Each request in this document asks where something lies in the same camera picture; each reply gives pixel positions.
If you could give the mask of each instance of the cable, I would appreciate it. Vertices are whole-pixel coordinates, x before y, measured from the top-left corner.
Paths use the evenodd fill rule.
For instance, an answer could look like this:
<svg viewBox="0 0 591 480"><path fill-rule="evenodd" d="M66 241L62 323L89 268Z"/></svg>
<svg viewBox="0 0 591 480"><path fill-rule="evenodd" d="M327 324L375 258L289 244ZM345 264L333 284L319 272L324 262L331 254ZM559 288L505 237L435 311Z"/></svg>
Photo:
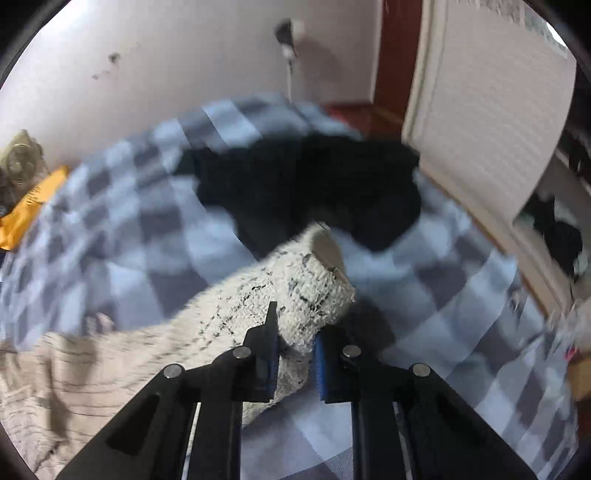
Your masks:
<svg viewBox="0 0 591 480"><path fill-rule="evenodd" d="M291 76L293 74L293 61L292 60L288 60L287 61L287 99L289 100L290 103L292 103L292 99L291 99Z"/></svg>

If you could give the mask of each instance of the white wall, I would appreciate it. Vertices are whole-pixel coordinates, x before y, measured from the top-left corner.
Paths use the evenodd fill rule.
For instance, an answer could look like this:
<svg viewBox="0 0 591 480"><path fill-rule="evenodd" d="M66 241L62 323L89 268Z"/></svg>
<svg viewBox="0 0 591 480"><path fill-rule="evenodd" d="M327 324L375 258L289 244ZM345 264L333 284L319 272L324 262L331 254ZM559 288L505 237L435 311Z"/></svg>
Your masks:
<svg viewBox="0 0 591 480"><path fill-rule="evenodd" d="M201 103L285 91L276 23L303 20L294 99L370 100L380 0L72 0L0 90L0 146L20 129L51 165ZM113 52L121 54L114 66Z"/></svg>

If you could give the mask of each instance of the wooden floor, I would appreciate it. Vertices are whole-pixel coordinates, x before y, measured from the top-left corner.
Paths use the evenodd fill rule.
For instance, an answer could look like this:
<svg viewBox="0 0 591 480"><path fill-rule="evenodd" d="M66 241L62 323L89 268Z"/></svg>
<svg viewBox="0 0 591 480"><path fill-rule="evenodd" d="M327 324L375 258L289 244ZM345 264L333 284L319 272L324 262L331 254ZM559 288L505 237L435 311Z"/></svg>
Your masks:
<svg viewBox="0 0 591 480"><path fill-rule="evenodd" d="M325 105L328 113L359 130L365 138L400 139L402 121L389 118L370 103Z"/></svg>

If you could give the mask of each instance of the clothes pile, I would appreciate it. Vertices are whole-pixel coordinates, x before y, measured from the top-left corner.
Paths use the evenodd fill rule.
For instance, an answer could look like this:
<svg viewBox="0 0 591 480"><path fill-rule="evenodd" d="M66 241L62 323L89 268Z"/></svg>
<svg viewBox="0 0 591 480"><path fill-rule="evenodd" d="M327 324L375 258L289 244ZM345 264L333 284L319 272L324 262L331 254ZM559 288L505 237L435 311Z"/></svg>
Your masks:
<svg viewBox="0 0 591 480"><path fill-rule="evenodd" d="M194 174L199 201L224 207L240 241L263 258L311 221L349 232L370 251L388 248L421 212L417 167L418 154L399 142L309 135L188 150L176 174Z"/></svg>

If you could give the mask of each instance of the bedsheet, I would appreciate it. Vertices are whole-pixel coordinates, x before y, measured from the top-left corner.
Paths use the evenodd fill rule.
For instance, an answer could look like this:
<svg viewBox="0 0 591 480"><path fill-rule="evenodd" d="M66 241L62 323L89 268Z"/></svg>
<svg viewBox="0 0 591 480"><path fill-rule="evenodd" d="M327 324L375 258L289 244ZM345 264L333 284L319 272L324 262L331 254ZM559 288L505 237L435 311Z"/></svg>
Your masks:
<svg viewBox="0 0 591 480"><path fill-rule="evenodd" d="M261 94L209 103L86 158L7 255L0 337L27 349L48 330L100 331L102 314L117 329L166 321L254 262L228 214L199 203L194 179L172 175L182 149L312 131L356 135L314 104ZM358 296L382 316L359 333L385 362L430 364L540 479L553 478L577 446L568 346L545 328L515 260L424 177L417 183L421 217L386 251L333 231ZM242 475L352 478L347 425L347 406L296 395L246 428Z"/></svg>

